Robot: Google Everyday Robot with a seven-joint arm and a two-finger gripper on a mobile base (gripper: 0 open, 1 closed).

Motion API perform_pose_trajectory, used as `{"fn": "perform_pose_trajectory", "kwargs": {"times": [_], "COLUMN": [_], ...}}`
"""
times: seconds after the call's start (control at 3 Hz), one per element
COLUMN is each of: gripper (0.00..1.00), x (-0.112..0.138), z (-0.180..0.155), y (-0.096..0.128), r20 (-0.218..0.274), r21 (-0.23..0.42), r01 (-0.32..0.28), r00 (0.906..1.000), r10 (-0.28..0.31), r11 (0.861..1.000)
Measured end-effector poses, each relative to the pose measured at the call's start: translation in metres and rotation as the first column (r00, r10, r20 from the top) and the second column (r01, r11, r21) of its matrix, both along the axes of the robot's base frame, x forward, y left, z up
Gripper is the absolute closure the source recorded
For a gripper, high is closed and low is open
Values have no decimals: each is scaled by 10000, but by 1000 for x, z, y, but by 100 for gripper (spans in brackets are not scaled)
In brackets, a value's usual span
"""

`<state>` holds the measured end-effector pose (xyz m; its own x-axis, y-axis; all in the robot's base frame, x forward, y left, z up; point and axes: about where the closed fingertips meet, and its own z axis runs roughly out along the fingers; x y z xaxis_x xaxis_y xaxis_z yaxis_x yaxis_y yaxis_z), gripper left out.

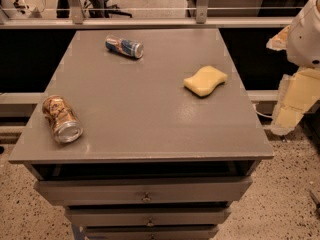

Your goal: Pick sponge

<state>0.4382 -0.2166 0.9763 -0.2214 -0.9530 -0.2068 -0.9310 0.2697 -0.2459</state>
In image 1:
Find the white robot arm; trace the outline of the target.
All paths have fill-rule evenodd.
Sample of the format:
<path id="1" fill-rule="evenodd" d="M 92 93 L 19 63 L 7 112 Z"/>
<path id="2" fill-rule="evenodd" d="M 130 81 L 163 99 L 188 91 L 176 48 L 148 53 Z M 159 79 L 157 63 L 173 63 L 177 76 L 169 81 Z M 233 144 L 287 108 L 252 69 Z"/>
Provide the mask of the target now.
<path id="1" fill-rule="evenodd" d="M 280 81 L 272 114 L 271 132 L 287 135 L 320 99 L 320 0 L 309 0 L 266 47 L 285 50 L 287 60 L 298 66 Z"/>

